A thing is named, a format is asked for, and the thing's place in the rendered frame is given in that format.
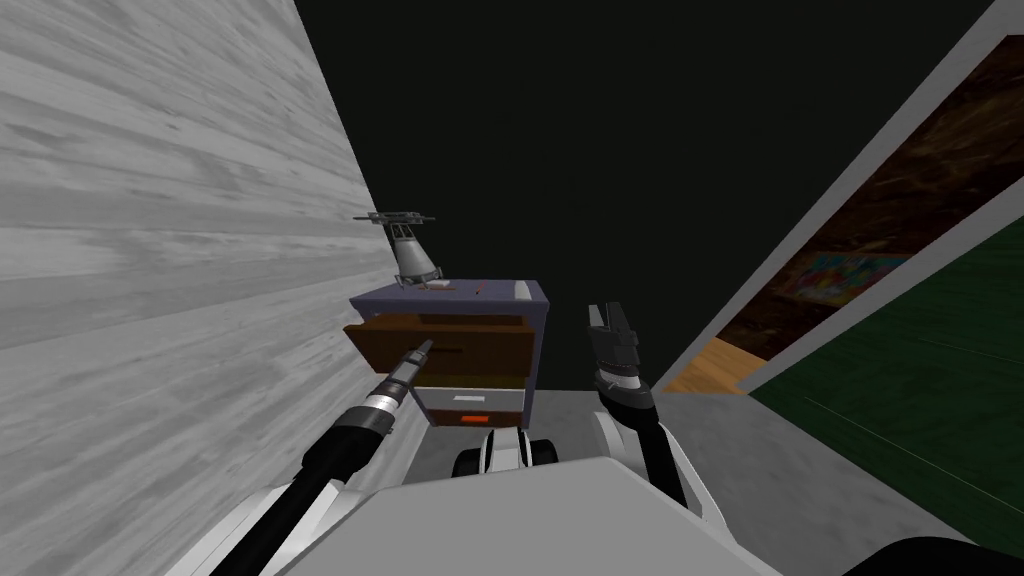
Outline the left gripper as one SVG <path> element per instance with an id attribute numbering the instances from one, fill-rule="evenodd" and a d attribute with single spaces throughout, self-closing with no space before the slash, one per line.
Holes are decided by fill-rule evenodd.
<path id="1" fill-rule="evenodd" d="M 419 347 L 410 349 L 396 368 L 389 374 L 389 386 L 393 392 L 409 392 L 419 372 L 425 365 L 433 341 L 428 339 Z"/>

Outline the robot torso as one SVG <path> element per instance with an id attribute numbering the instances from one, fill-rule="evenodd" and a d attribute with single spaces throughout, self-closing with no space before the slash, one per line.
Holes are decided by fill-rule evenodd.
<path id="1" fill-rule="evenodd" d="M 677 442 L 682 506 L 608 457 L 365 497 L 279 576 L 781 576 L 737 543 Z"/>

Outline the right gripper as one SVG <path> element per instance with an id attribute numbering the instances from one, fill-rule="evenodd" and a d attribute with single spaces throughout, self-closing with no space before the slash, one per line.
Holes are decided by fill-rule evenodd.
<path id="1" fill-rule="evenodd" d="M 638 367 L 638 337 L 630 328 L 620 302 L 588 306 L 590 341 L 599 364 Z"/>

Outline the purple-grey nightstand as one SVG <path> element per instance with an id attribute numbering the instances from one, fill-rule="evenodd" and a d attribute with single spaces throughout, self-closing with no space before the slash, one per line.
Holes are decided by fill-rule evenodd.
<path id="1" fill-rule="evenodd" d="M 537 333 L 529 376 L 426 375 L 422 368 L 412 396 L 430 425 L 427 411 L 439 409 L 518 411 L 523 414 L 521 428 L 528 427 L 549 312 L 549 302 L 536 281 L 453 279 L 446 287 L 431 289 L 389 284 L 351 298 L 350 304 L 361 318 L 356 324 L 380 314 L 523 316 Z"/>

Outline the colourful picture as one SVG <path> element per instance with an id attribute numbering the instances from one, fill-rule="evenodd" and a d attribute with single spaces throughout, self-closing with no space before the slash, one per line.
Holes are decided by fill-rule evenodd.
<path id="1" fill-rule="evenodd" d="M 841 308 L 908 261 L 912 254 L 815 252 L 800 263 L 776 295 Z"/>

